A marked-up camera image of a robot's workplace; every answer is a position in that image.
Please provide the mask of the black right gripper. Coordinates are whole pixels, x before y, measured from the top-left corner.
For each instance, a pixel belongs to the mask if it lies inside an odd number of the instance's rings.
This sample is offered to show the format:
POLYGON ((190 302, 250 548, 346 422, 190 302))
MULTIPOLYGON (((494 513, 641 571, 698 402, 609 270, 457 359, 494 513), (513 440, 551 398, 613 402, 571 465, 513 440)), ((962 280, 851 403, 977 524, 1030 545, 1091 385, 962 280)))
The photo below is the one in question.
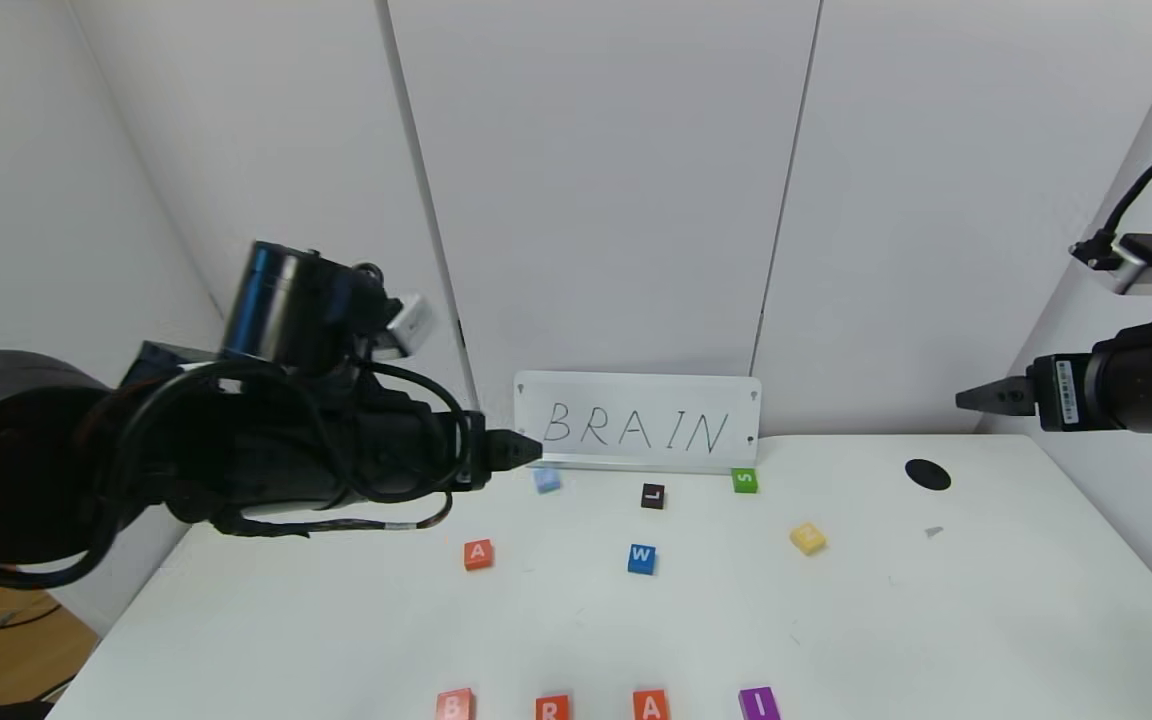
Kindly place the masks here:
POLYGON ((973 414, 1038 414, 1047 432, 1152 434, 1152 348, 1043 356, 1028 376, 961 391, 955 406, 973 414))

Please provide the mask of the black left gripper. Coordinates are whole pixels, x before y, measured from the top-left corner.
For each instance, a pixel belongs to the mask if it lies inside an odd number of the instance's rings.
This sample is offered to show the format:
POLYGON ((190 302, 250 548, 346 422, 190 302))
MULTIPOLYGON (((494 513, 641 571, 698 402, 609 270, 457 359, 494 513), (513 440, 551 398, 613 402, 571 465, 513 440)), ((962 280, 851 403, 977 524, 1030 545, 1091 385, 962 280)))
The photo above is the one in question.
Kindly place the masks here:
POLYGON ((429 402, 384 386, 356 393, 358 477, 366 497, 425 497, 479 488, 488 471, 508 471, 538 461, 543 444, 516 430, 492 429, 484 435, 479 414, 471 414, 440 386, 425 388, 444 402, 429 402))

